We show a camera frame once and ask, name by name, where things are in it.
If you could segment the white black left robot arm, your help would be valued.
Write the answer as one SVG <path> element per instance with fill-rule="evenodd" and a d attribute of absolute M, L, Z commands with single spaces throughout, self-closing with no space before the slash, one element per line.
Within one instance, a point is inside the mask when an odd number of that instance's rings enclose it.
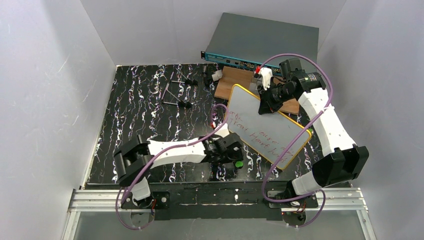
<path fill-rule="evenodd" d="M 124 190 L 121 202 L 137 205 L 152 196 L 148 171 L 177 163 L 233 164 L 243 168 L 242 141 L 236 133 L 210 134 L 185 141 L 135 139 L 122 145 L 113 155 L 118 185 Z"/>

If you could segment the yellow framed whiteboard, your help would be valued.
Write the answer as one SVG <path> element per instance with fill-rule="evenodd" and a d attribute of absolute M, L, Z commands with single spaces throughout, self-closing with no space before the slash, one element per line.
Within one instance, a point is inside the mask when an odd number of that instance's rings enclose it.
<path fill-rule="evenodd" d="M 260 99 L 239 84 L 228 100 L 228 129 L 271 163 L 304 128 L 281 112 L 259 115 Z"/>

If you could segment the white pvc elbow far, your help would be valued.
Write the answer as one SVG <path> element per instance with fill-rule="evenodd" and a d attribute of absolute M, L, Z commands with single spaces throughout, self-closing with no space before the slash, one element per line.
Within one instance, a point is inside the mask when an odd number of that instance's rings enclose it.
<path fill-rule="evenodd" d="M 211 75 L 211 79 L 213 82 L 219 81 L 223 77 L 222 70 L 217 70 Z"/>

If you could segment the green black whiteboard eraser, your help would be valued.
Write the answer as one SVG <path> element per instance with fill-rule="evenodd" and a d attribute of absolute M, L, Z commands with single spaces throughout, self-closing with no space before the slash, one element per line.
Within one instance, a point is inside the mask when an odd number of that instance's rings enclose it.
<path fill-rule="evenodd" d="M 235 169 L 241 169 L 241 168 L 243 168 L 244 163 L 243 163 L 243 161 L 234 161 L 233 166 L 234 166 Z"/>

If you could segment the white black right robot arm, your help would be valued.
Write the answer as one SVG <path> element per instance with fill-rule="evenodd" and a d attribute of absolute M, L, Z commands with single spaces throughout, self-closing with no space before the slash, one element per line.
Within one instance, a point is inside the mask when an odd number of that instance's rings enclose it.
<path fill-rule="evenodd" d="M 262 80 L 257 86 L 260 97 L 258 113 L 272 114 L 288 100 L 296 99 L 306 111 L 310 122 L 288 144 L 290 148 L 310 127 L 321 143 L 323 157 L 312 165 L 311 171 L 290 180 L 282 193 L 268 197 L 262 182 L 264 199 L 269 203 L 290 203 L 308 197 L 324 187 L 355 180 L 369 158 L 366 146 L 358 146 L 340 122 L 331 104 L 333 87 L 324 71 L 312 60 L 309 63 L 316 72 L 307 73 L 301 67 L 301 55 L 279 64 L 284 84 L 275 84 L 273 71 L 264 64 L 254 70 L 254 76 Z"/>

